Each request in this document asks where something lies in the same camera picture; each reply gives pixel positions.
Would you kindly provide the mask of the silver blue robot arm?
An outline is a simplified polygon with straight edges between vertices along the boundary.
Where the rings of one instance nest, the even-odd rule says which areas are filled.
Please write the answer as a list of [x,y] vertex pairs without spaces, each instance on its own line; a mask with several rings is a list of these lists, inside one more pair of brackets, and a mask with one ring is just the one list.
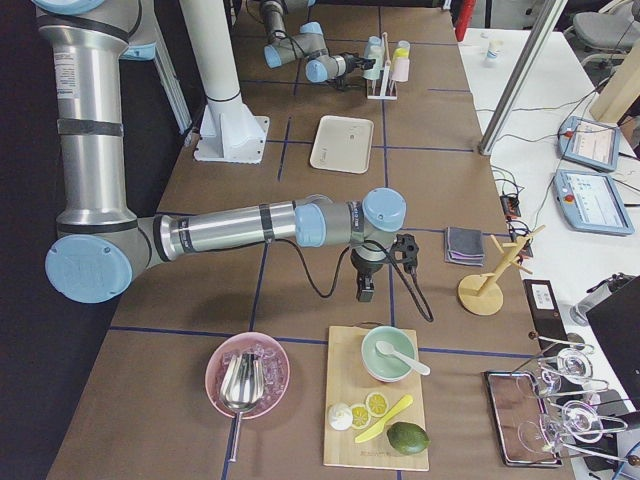
[[296,60],[305,60],[305,75],[312,83],[340,83],[355,69],[371,70],[375,65],[373,59],[349,52],[332,55],[318,22],[302,25],[294,36],[286,31],[284,18],[287,14],[311,8],[314,4],[315,1],[301,0],[260,1],[260,18],[267,34],[263,53],[268,67],[278,68]]
[[[122,294],[144,271],[183,255],[221,252],[274,241],[299,247],[346,245],[357,271],[357,297],[368,301],[372,276],[392,264],[400,245],[406,201],[393,189],[376,188],[361,201],[335,203],[324,195],[266,203],[195,216],[139,217],[127,203],[148,207],[151,194],[168,180],[169,160],[134,155],[125,166],[120,61],[153,61],[167,101],[182,131],[191,113],[174,72],[155,14],[154,1],[31,1],[38,31],[54,60],[60,157],[66,205],[56,219],[57,240],[45,257],[55,290],[86,304]],[[352,53],[332,55],[316,22],[289,36],[284,17],[315,1],[258,1],[267,44],[266,63],[276,68],[305,60],[314,83],[342,80],[354,68],[371,70],[374,60]],[[180,1],[190,45],[204,87],[200,161],[257,164],[264,154],[270,120],[244,103],[234,60],[225,1]]]

